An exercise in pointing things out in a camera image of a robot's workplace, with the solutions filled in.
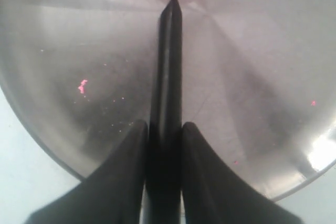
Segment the stainless steel bowl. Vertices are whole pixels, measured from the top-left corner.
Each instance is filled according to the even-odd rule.
[[[2,88],[35,140],[78,177],[148,119],[167,2],[0,0]],[[269,198],[321,175],[336,159],[336,1],[180,3],[184,121]]]

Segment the brushed metal surface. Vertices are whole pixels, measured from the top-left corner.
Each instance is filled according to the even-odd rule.
[[[336,159],[336,1],[179,1],[183,121],[267,197],[317,178]],[[149,118],[167,2],[0,0],[2,88],[36,141],[79,177]]]

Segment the pink speck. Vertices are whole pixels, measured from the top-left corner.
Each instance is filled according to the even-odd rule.
[[[80,83],[80,86],[78,87],[79,91],[81,94],[85,93],[85,89],[84,86],[86,85],[86,83],[88,82],[88,80],[82,80]]]

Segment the metal bowl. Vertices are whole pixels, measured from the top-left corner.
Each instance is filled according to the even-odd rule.
[[[0,0],[0,82],[79,178],[148,119],[168,0]],[[335,0],[180,0],[183,120],[274,200],[336,159]],[[87,80],[85,93],[78,87]]]

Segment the light blue surface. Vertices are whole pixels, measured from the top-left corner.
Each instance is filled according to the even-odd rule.
[[[78,184],[29,136],[0,90],[0,224],[21,224]],[[336,223],[336,167],[279,204],[306,224]]]

